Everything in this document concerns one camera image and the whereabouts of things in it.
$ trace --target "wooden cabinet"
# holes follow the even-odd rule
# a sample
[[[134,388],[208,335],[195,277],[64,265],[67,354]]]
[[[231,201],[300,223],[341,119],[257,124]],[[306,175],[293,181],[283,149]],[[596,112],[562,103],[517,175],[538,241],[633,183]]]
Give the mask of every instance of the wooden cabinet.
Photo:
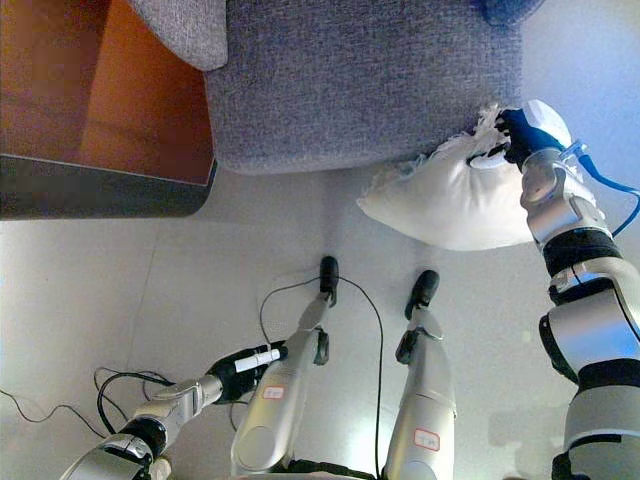
[[[190,187],[206,198],[214,162],[202,72],[166,49],[126,0],[3,0],[0,45],[3,216],[21,216],[8,209],[17,195],[18,203],[30,203],[30,188],[32,207],[49,203],[27,216],[101,216],[91,202],[80,208],[84,214],[73,213],[80,205],[65,208],[86,190],[74,182],[86,186],[92,175],[93,197],[110,195],[98,178],[111,189],[121,178],[118,201],[126,203],[132,179],[124,177],[134,174],[135,191],[147,181],[147,195],[154,188],[158,194],[148,200],[165,202],[162,211],[128,212],[123,203],[104,215],[188,213],[175,210],[180,201],[171,192]],[[41,181],[16,187],[29,177]],[[66,200],[53,198],[56,189],[67,190]]]

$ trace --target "floor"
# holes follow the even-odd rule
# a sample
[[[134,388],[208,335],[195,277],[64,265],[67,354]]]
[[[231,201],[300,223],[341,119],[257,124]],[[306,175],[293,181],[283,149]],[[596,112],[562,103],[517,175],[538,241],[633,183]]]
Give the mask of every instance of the floor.
[[[633,0],[615,6],[547,0],[525,27],[524,97],[556,107],[590,143],[603,172],[635,185],[639,40]],[[455,375],[456,478],[549,478],[575,388],[553,372],[537,338],[538,319],[550,307],[539,254],[532,244],[446,252],[369,220],[355,199],[374,171],[272,177],[220,171],[207,204],[187,219],[0,224],[0,385],[23,396],[33,416],[69,402],[97,425],[96,367],[198,376],[220,356],[261,342],[259,300],[310,277],[331,253],[383,315],[384,458],[405,375],[392,360],[406,325],[402,308],[416,275],[430,267],[441,274],[432,306]],[[596,191],[616,225],[632,201]],[[640,224],[619,244],[640,265]],[[292,330],[312,295],[312,287],[303,287],[273,299],[265,312],[273,337]],[[343,285],[327,330],[332,359],[313,373],[298,455],[373,471],[375,317]],[[125,382],[113,397],[129,412],[142,398],[137,385]],[[95,444],[67,413],[31,425],[8,399],[0,408],[2,478],[55,478]],[[227,414],[211,408],[183,430],[170,452],[177,478],[228,472]],[[237,420],[241,414],[238,408]]]

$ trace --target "pillow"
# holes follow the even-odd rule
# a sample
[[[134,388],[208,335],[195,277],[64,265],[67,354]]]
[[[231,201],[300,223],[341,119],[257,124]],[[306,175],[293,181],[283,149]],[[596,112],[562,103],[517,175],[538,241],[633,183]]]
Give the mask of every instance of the pillow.
[[[482,112],[474,134],[450,138],[430,156],[387,166],[358,206],[369,217],[430,245],[485,250],[532,241],[520,206],[522,174],[487,152],[506,142],[500,108]],[[474,167],[468,164],[473,158]]]

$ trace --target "electrical wire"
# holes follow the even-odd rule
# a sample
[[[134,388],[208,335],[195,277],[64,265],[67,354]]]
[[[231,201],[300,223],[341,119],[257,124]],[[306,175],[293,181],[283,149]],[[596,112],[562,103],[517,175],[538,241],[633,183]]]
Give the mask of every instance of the electrical wire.
[[[271,292],[269,292],[267,294],[266,297],[264,297],[264,299],[262,300],[262,304],[260,305],[260,313],[258,314],[258,320],[259,320],[259,324],[260,324],[260,330],[262,330],[262,336],[264,337],[264,339],[267,341],[267,343],[271,343],[271,340],[269,339],[269,336],[267,335],[267,332],[264,328],[264,318],[263,318],[263,312],[264,312],[264,306],[267,303],[267,300],[269,300],[269,298],[271,298],[272,295],[276,294],[276,293],[280,293],[280,292],[284,292],[285,290],[291,290],[292,288],[297,288],[297,287],[302,287],[303,285],[308,285],[312,282],[315,282],[316,280],[319,280],[320,277],[314,277],[311,280],[307,280],[306,282],[300,282],[300,283],[296,283],[294,285],[288,285],[286,287],[280,287],[280,288],[276,288],[275,290],[272,290]]]
[[[308,285],[309,283],[312,283],[318,280],[319,278],[320,277],[318,276],[310,280],[307,280],[306,282],[300,282],[294,285],[288,285],[286,287],[276,288],[275,290],[272,290],[271,292],[269,292],[266,297],[264,297],[264,300],[262,300],[262,304],[260,305],[260,313],[258,315],[258,318],[260,322],[260,330],[262,330],[262,335],[264,336],[265,340],[268,343],[271,343],[271,340],[269,339],[269,336],[265,331],[264,319],[263,319],[264,306],[267,303],[267,300],[269,300],[269,298],[276,293],[283,292],[285,290],[290,290],[296,287],[301,287],[303,285]],[[375,459],[375,466],[376,466],[376,476],[378,479],[380,479],[382,477],[380,476],[380,460],[378,457],[378,445],[380,440],[380,404],[382,399],[382,363],[383,363],[383,349],[384,349],[384,328],[382,326],[382,317],[380,316],[380,312],[378,311],[375,303],[373,303],[373,300],[371,300],[371,297],[369,297],[367,292],[365,292],[365,290],[360,285],[340,275],[338,275],[338,279],[342,280],[345,283],[348,283],[349,285],[352,285],[353,287],[357,288],[360,291],[360,293],[362,293],[362,295],[367,299],[367,301],[371,305],[371,308],[373,308],[373,311],[375,312],[376,317],[378,319],[378,327],[380,328],[380,353],[378,357],[378,392],[377,392],[377,400],[376,400],[376,431],[375,431],[375,440],[374,440],[375,442],[374,459]],[[229,408],[230,419],[231,419],[231,413],[232,413],[231,408]],[[235,425],[232,419],[231,419],[231,426],[232,428],[234,428],[234,431],[235,431]]]
[[[591,175],[591,177],[597,182],[613,190],[629,193],[636,197],[636,200],[637,200],[636,207],[633,209],[631,214],[629,214],[627,219],[624,222],[622,222],[622,224],[618,228],[614,230],[612,235],[616,237],[620,232],[622,232],[625,228],[627,228],[631,224],[631,222],[633,222],[636,219],[636,217],[638,216],[638,213],[640,213],[640,191],[636,188],[628,187],[626,185],[622,185],[621,183],[614,182],[613,180],[610,180],[604,175],[602,175],[596,168],[595,164],[593,163],[593,160],[589,155],[580,155],[578,157],[578,162],[580,162],[580,165],[582,165],[582,167],[587,171],[587,173]]]
[[[73,408],[71,405],[66,405],[66,404],[60,404],[60,405],[56,405],[53,410],[51,410],[51,412],[49,413],[49,415],[47,415],[46,417],[43,417],[39,420],[33,419],[33,418],[29,418],[27,415],[25,415],[25,413],[22,411],[22,408],[20,407],[20,404],[18,403],[18,400],[16,399],[16,397],[14,395],[12,395],[11,393],[5,392],[4,390],[0,390],[0,393],[2,393],[3,395],[6,395],[7,397],[9,397],[11,400],[13,400],[13,403],[16,404],[16,408],[18,409],[18,413],[20,414],[20,416],[26,420],[29,423],[42,423],[42,422],[46,422],[47,420],[49,420],[54,413],[56,413],[56,411],[58,411],[58,409],[60,408],[65,408],[69,411],[71,411],[71,413],[73,413],[76,417],[78,417],[82,423],[84,423],[86,425],[86,427],[91,430],[94,434],[96,434],[98,437],[100,438],[106,438],[104,435],[102,435],[99,431],[97,431],[95,428],[93,428],[91,426],[91,424],[89,423],[89,421],[84,418],[75,408]]]
[[[106,370],[109,372],[114,372],[114,373],[118,373],[115,370],[111,370],[110,368],[107,367],[98,367],[93,371],[93,386],[96,387],[96,392],[100,391],[100,385],[98,385],[98,372],[100,370]],[[127,414],[124,412],[124,410],[120,407],[120,405],[118,405],[116,402],[114,402],[113,400],[111,400],[111,398],[107,397],[106,395],[104,396],[104,399],[110,403],[113,408],[115,408],[118,413],[120,413],[120,415],[122,416],[122,418],[124,419],[125,422],[129,421],[129,417],[127,416]]]
[[[379,450],[379,441],[380,441],[380,403],[382,399],[382,353],[384,348],[384,328],[382,326],[382,317],[380,317],[380,312],[378,312],[378,309],[376,308],[375,303],[373,303],[373,300],[371,300],[371,297],[367,295],[367,292],[365,292],[360,285],[342,276],[338,276],[338,278],[343,282],[346,282],[354,286],[358,290],[360,290],[360,293],[364,295],[364,297],[367,299],[367,301],[371,305],[371,308],[373,308],[373,311],[376,314],[376,318],[378,319],[378,327],[380,328],[380,353],[378,355],[378,398],[376,400],[376,433],[375,433],[375,441],[374,441],[375,442],[374,459],[376,464],[376,477],[378,479],[381,479],[382,477],[380,476],[380,460],[378,458],[378,450]]]
[[[109,419],[107,418],[107,415],[105,414],[104,405],[103,405],[102,400],[104,399],[105,390],[107,389],[109,384],[111,382],[113,382],[114,380],[116,380],[118,378],[122,378],[122,377],[139,378],[141,380],[146,380],[148,382],[158,383],[158,384],[163,385],[165,387],[170,387],[171,385],[174,385],[173,382],[170,382],[170,381],[168,381],[166,379],[162,380],[160,378],[151,377],[149,375],[143,375],[143,374],[137,373],[137,372],[120,372],[120,373],[116,373],[116,374],[110,376],[109,378],[107,378],[104,381],[104,383],[102,384],[102,386],[100,387],[100,391],[98,392],[98,398],[96,400],[96,405],[98,407],[98,414],[100,415],[100,419],[102,420],[102,423],[104,424],[104,426],[107,429],[107,431],[109,433],[111,433],[111,434],[116,433],[116,431],[113,428],[113,426],[111,425],[111,422],[109,422]]]

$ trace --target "fabric upholstery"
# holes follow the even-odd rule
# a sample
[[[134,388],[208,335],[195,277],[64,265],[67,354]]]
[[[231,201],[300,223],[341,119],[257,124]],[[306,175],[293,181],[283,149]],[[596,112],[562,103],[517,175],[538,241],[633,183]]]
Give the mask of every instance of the fabric upholstery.
[[[478,0],[238,1],[205,74],[224,167],[265,174],[429,153],[491,102],[517,104],[518,29]]]
[[[129,0],[173,53],[203,71],[227,62],[225,0]]]
[[[484,0],[485,17],[491,25],[518,25],[529,18],[544,0]]]

